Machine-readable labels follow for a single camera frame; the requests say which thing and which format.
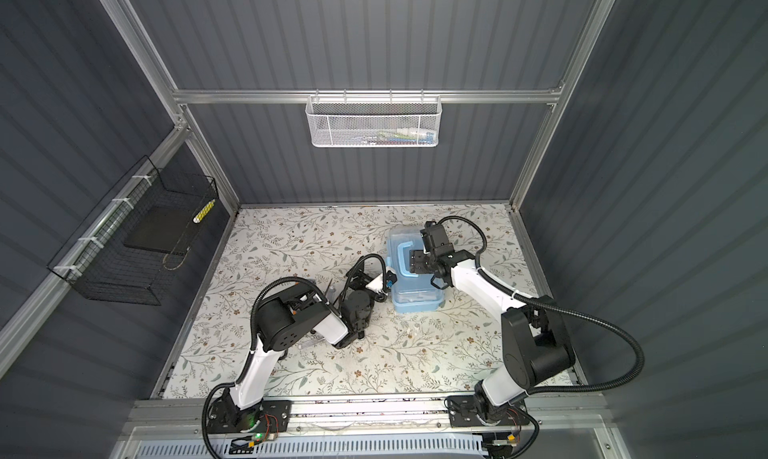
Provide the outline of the light blue plastic toolbox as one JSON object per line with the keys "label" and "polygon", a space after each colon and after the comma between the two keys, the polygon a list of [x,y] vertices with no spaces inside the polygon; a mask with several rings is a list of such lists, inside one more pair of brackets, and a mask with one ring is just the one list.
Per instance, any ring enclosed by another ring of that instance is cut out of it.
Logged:
{"label": "light blue plastic toolbox", "polygon": [[417,274],[410,269],[412,251],[422,252],[424,244],[420,226],[399,225],[387,236],[386,264],[397,276],[391,288],[394,310],[400,314],[437,310],[445,302],[445,294],[431,283],[431,274]]}

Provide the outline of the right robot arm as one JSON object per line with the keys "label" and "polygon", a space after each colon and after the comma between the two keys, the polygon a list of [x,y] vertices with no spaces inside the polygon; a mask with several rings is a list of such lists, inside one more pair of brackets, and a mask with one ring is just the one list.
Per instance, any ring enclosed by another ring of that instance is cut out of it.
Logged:
{"label": "right robot arm", "polygon": [[488,272],[478,254],[455,249],[442,225],[426,223],[421,236],[423,249],[410,254],[410,271],[469,295],[499,321],[502,365],[475,386],[473,403],[463,408],[485,424],[495,423],[508,406],[574,365],[563,317],[530,305],[530,295]]}

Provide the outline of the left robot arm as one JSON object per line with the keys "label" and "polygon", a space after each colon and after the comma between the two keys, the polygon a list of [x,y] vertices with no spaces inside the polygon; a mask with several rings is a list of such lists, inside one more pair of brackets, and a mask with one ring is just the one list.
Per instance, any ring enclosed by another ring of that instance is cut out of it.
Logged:
{"label": "left robot arm", "polygon": [[268,413],[262,405],[269,378],[284,353],[313,333],[340,349],[365,337],[374,305],[387,299],[397,282],[386,270],[375,278],[350,277],[339,305],[312,280],[281,278],[259,294],[251,312],[251,343],[235,381],[217,386],[218,398],[206,398],[202,426],[206,433],[264,432]]}

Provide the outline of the items in white basket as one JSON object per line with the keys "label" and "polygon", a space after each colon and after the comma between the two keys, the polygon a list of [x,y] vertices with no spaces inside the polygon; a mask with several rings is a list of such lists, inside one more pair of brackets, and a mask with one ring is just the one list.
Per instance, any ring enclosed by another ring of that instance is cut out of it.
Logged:
{"label": "items in white basket", "polygon": [[438,143],[434,129],[419,127],[385,129],[369,132],[359,137],[363,144],[433,146]]}

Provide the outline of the white perforated front panel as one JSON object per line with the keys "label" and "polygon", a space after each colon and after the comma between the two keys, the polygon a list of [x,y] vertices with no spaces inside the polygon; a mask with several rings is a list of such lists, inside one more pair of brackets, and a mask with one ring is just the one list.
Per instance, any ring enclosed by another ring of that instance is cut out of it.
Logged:
{"label": "white perforated front panel", "polygon": [[486,456],[482,439],[472,434],[411,434],[283,437],[231,450],[229,440],[216,440],[219,458],[367,458],[395,456]]}

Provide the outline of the yellow green marker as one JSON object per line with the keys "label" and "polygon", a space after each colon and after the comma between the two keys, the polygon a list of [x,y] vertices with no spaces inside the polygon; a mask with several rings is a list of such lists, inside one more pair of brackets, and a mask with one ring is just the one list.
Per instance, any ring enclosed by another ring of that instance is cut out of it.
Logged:
{"label": "yellow green marker", "polygon": [[215,206],[215,204],[216,204],[216,200],[215,200],[215,199],[209,200],[209,201],[208,201],[208,202],[207,202],[205,205],[203,205],[203,206],[200,208],[200,210],[199,210],[199,211],[198,211],[198,212],[197,212],[197,213],[194,215],[194,217],[193,217],[192,221],[193,221],[195,224],[200,224],[200,223],[201,223],[201,222],[204,220],[204,218],[206,217],[206,215],[207,215],[207,214],[208,214],[208,213],[209,213],[209,212],[210,212],[210,211],[213,209],[213,207]]}

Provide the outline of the black pad in basket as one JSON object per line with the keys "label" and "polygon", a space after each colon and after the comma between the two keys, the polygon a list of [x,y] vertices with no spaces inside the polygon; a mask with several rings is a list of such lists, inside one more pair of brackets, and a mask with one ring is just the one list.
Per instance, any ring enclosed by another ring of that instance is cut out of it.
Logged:
{"label": "black pad in basket", "polygon": [[153,206],[130,230],[126,247],[182,256],[190,249],[202,230],[195,224],[191,210]]}

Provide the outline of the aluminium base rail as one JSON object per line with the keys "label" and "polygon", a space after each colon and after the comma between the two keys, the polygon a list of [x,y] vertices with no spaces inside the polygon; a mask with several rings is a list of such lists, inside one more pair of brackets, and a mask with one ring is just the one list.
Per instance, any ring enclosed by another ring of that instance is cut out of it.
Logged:
{"label": "aluminium base rail", "polygon": [[[278,419],[281,437],[490,432],[524,425],[520,415],[509,412],[502,419],[486,422],[469,412],[451,412],[447,397],[441,392],[273,397],[263,401],[263,409]],[[520,407],[543,429],[615,425],[607,401],[599,393],[533,396]],[[134,404],[119,438],[199,439],[204,418],[201,399],[140,400]]]}

